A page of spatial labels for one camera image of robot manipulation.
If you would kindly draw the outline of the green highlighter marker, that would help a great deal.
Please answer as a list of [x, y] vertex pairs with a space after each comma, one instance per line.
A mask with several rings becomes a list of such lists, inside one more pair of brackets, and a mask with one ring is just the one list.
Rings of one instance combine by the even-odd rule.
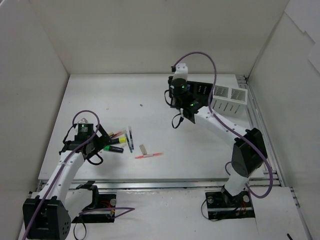
[[124, 152], [124, 149], [122, 147], [107, 145], [106, 147], [103, 148], [103, 151], [122, 154]]

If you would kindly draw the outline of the red pen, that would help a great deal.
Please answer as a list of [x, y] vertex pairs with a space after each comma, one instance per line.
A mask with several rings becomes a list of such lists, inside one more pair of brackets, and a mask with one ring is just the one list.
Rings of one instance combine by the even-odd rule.
[[162, 155], [163, 155], [162, 152], [157, 152], [157, 153], [152, 153], [152, 154], [145, 154], [145, 155], [136, 156], [134, 159], [138, 160], [138, 159], [158, 157], [158, 156], [162, 156]]

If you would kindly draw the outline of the yellow highlighter marker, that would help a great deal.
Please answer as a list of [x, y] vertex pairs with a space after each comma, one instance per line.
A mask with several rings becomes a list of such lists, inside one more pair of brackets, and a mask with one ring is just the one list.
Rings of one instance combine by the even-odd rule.
[[117, 144], [125, 144], [127, 142], [126, 137], [118, 137], [111, 140], [110, 145], [117, 145]]

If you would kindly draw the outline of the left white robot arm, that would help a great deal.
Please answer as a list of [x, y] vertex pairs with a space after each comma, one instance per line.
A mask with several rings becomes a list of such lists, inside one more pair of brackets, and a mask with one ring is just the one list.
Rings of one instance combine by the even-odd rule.
[[72, 220], [86, 207], [96, 209], [100, 197], [95, 187], [80, 187], [74, 197], [67, 198], [73, 179], [90, 158], [111, 143], [104, 128], [92, 123], [73, 124], [77, 128], [74, 140], [64, 140], [60, 159], [45, 187], [22, 206], [25, 232], [23, 239], [64, 240]]

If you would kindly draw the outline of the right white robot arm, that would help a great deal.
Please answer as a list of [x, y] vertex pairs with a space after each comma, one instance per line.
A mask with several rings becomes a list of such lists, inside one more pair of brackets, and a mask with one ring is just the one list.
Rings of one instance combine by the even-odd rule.
[[239, 201], [240, 193], [248, 188], [249, 179], [258, 168], [265, 165], [269, 172], [272, 170], [261, 131], [242, 127], [214, 111], [213, 84], [204, 85], [206, 94], [197, 94], [198, 82], [174, 76], [169, 76], [167, 82], [168, 89], [164, 92], [170, 98], [167, 104], [179, 111], [179, 120], [189, 120], [205, 128], [231, 148], [233, 172], [221, 189], [221, 200], [225, 205], [233, 206]]

